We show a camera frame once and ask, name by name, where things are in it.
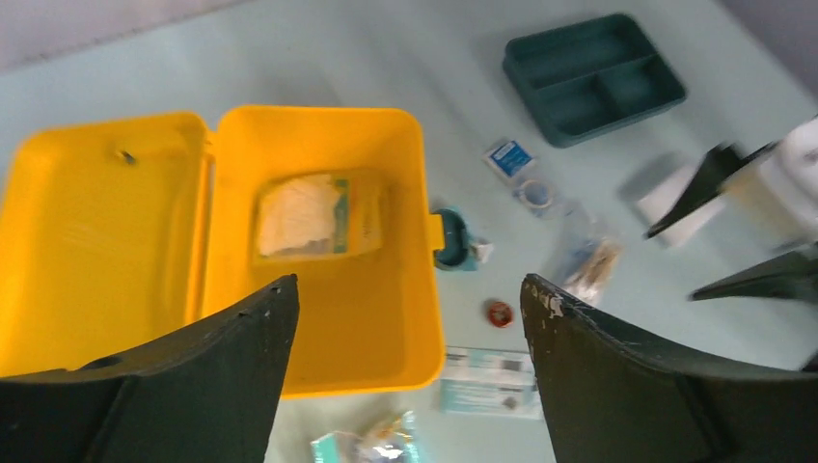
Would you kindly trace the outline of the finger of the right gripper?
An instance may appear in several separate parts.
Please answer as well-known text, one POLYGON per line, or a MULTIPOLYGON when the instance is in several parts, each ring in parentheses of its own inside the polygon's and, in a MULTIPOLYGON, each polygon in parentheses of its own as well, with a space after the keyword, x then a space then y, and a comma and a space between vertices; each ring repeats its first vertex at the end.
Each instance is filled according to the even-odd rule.
POLYGON ((665 232, 718 198, 730 177, 777 145, 778 142, 772 142, 750 154, 743 154, 736 144, 720 144, 708 150, 676 202, 661 219, 647 229, 643 237, 651 239, 665 232))
POLYGON ((730 297, 817 303, 817 246, 809 245, 696 289, 692 301, 730 297))

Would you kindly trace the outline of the cotton swabs bag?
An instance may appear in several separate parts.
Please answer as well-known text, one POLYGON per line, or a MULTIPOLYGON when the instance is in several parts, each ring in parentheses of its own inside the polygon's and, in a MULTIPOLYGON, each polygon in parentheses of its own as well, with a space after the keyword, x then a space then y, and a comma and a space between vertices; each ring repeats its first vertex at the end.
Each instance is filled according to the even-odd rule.
POLYGON ((572 296, 597 306, 622 255, 618 233, 600 216, 570 202, 560 212, 554 252, 544 276, 572 296))

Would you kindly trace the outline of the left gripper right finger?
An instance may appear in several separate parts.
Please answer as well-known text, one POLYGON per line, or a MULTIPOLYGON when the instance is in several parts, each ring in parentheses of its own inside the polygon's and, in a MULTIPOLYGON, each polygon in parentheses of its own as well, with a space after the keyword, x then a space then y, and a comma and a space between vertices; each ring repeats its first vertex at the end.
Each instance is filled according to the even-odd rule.
POLYGON ((699 351, 539 275, 520 309, 559 462, 813 462, 817 376, 699 351))

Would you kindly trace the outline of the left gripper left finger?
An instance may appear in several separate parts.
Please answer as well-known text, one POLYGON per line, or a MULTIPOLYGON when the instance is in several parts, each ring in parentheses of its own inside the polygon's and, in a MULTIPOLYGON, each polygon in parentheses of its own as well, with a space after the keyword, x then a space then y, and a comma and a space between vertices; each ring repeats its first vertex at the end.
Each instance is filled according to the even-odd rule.
POLYGON ((299 317, 286 275, 76 370, 1 382, 5 462, 260 462, 299 317))

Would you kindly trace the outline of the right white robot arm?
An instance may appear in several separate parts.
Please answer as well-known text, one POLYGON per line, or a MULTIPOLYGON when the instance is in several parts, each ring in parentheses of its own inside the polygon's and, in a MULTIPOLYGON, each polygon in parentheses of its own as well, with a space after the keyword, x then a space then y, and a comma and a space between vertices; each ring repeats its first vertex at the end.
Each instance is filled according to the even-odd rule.
POLYGON ((777 239, 779 255, 700 287, 691 299, 730 297, 817 302, 817 121, 811 119, 752 153, 735 144, 700 163, 672 156, 644 171, 648 190, 635 206, 644 237, 684 243, 726 204, 735 204, 777 239))

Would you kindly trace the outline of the cotton bag with orange label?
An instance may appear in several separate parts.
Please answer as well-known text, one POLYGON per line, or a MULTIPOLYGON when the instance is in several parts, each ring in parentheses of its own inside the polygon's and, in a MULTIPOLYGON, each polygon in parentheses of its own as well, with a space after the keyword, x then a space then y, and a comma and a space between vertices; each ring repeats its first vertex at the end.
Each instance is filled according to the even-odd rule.
POLYGON ((255 200, 253 253, 261 261, 341 259, 384 243, 388 185, 353 169, 271 181, 255 200))

